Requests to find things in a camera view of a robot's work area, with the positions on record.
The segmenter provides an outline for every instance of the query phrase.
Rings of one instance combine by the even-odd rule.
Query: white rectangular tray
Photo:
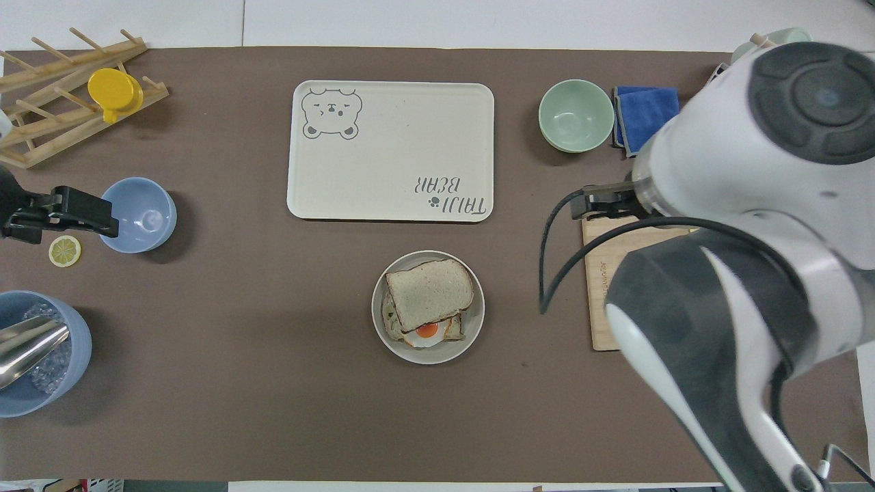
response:
[[[462,221],[493,209],[494,99],[469,83],[305,81],[289,210],[304,219]]]

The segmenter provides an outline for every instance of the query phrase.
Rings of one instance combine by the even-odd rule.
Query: plate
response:
[[[304,81],[292,96],[286,204],[302,219],[483,221],[493,168],[484,85]]]
[[[432,260],[445,260],[448,258],[456,260],[468,270],[474,286],[474,301],[471,303],[471,307],[462,312],[462,333],[465,335],[464,340],[442,341],[431,348],[412,348],[404,343],[404,341],[396,341],[389,338],[383,325],[381,312],[383,297],[389,289],[386,284],[386,274],[393,271],[409,270],[419,264]],[[485,312],[486,302],[483,299],[483,288],[480,286],[480,281],[474,275],[474,272],[462,260],[448,253],[435,250],[416,251],[395,260],[380,274],[380,278],[377,279],[377,285],[374,287],[374,296],[371,298],[371,318],[374,320],[374,328],[377,330],[380,340],[389,350],[405,361],[417,364],[439,364],[462,355],[463,352],[471,347],[474,340],[477,339],[477,335],[480,334]]]

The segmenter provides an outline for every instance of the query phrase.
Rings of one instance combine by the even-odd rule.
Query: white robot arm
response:
[[[579,194],[577,216],[701,222],[630,253],[605,312],[727,487],[828,490],[762,394],[772,384],[777,405],[783,381],[875,337],[875,63],[760,50],[650,139],[629,182]]]

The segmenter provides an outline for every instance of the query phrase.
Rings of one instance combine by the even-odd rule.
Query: wooden cutting board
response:
[[[584,244],[613,228],[637,220],[635,217],[624,217],[622,219],[581,221],[584,229]],[[626,254],[629,251],[639,250],[689,232],[686,228],[643,228],[615,237],[586,255],[584,263],[590,307],[592,348],[596,350],[620,349],[611,334],[611,328],[605,317],[605,295],[611,285],[613,274],[617,271],[617,267],[620,266],[620,262],[626,257]]]

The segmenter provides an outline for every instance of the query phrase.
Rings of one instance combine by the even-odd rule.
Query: yellow cup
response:
[[[103,108],[103,121],[115,123],[143,106],[143,88],[137,79],[114,68],[101,68],[88,79],[88,95]]]

